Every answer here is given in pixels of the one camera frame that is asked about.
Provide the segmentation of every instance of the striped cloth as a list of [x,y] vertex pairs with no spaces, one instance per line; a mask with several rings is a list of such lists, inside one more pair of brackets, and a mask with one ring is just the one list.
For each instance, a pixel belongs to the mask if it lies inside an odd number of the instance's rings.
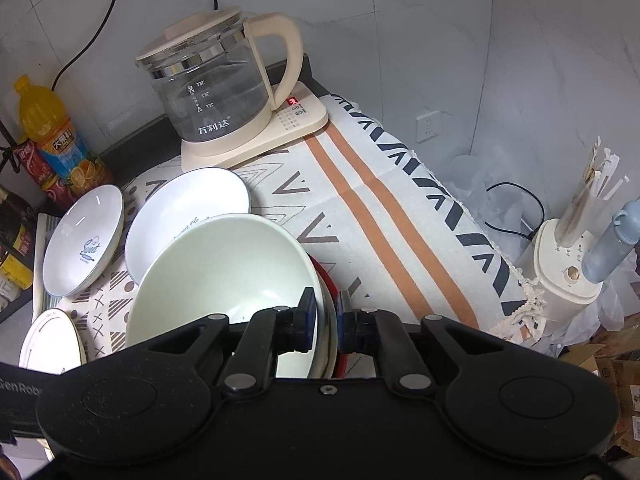
[[[442,314],[516,343],[539,337],[530,286],[415,153],[355,104],[321,100],[330,117],[322,130],[234,168],[252,212],[297,238],[356,308],[384,308],[413,323]],[[124,263],[126,235],[146,200],[180,174],[175,157],[123,188],[125,227],[112,263],[57,304],[89,360],[124,347],[138,291]]]

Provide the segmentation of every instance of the white marble wall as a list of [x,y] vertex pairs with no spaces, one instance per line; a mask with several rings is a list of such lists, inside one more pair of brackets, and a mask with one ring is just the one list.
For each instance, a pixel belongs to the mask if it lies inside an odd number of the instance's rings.
[[562,214],[597,135],[640,194],[640,0],[494,0],[472,154]]
[[[0,119],[15,133],[12,83],[28,73],[50,85],[97,29],[110,0],[0,0]],[[220,0],[247,13],[281,11],[303,35],[314,75],[359,102],[435,168],[468,153],[486,63],[491,0]],[[118,0],[95,44],[60,80],[58,92],[89,145],[102,152],[162,114],[139,50],[170,23],[212,0]],[[284,49],[267,41],[266,61]],[[444,113],[445,133],[415,143],[415,118]],[[0,182],[32,202],[39,190],[5,171]]]

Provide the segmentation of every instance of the blue water bottle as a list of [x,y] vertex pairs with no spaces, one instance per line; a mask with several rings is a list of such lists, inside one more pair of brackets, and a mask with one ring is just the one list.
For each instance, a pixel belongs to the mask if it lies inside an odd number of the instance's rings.
[[640,240],[640,203],[631,201],[613,214],[611,224],[582,261],[582,275],[603,282]]

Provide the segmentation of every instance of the wall socket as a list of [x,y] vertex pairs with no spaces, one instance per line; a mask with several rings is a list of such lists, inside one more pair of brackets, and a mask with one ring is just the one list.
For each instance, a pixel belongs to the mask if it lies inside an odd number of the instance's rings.
[[420,144],[442,133],[442,114],[427,112],[415,118],[415,141]]

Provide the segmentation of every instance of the box label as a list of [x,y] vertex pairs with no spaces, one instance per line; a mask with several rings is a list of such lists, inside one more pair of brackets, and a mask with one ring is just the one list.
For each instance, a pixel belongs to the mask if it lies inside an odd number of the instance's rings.
[[631,384],[629,389],[631,390],[631,401],[634,404],[634,411],[640,412],[640,386]]

